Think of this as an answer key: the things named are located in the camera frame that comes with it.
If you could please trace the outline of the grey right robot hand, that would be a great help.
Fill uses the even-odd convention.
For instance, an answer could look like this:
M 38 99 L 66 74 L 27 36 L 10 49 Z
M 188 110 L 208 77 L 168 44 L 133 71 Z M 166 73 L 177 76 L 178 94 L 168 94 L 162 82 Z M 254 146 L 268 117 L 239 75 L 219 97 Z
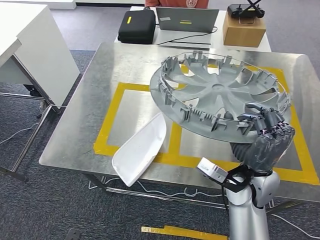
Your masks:
M 266 108 L 257 102 L 245 104 L 258 113 L 243 113 L 237 118 L 254 123 L 257 137 L 253 143 L 230 143 L 233 155 L 254 172 L 268 175 L 292 143 L 295 129 L 278 110 Z

